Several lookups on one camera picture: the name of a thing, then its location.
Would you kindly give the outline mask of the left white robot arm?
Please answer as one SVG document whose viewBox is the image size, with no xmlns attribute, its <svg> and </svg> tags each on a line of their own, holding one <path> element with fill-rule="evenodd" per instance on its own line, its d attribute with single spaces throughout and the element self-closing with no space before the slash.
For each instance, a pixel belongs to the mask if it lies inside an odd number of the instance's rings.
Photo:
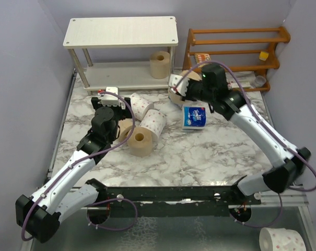
<svg viewBox="0 0 316 251">
<path fill-rule="evenodd" d="M 91 120 L 91 128 L 61 170 L 31 196 L 21 195 L 16 200 L 16 221 L 21 226 L 23 241 L 35 238 L 45 243 L 64 220 L 82 207 L 104 204 L 106 193 L 99 189 L 95 181 L 84 184 L 75 192 L 70 190 L 109 151 L 122 145 L 113 144 L 118 138 L 119 121 L 135 119 L 130 98 L 114 95 L 116 105 L 109 106 L 107 98 L 112 95 L 107 92 L 101 98 L 92 98 L 95 115 Z"/>
</svg>

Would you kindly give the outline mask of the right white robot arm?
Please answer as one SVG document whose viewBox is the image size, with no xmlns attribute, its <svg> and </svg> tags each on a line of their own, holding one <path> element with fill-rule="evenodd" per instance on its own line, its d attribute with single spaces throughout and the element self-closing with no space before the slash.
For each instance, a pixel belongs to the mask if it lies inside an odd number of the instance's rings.
<svg viewBox="0 0 316 251">
<path fill-rule="evenodd" d="M 220 64 L 204 65 L 200 81 L 188 80 L 184 98 L 208 103 L 211 112 L 222 115 L 247 134 L 272 164 L 270 170 L 234 183 L 230 197 L 235 204 L 243 204 L 256 192 L 282 193 L 304 172 L 311 152 L 306 147 L 297 148 L 276 132 L 256 112 L 244 91 L 229 89 Z"/>
</svg>

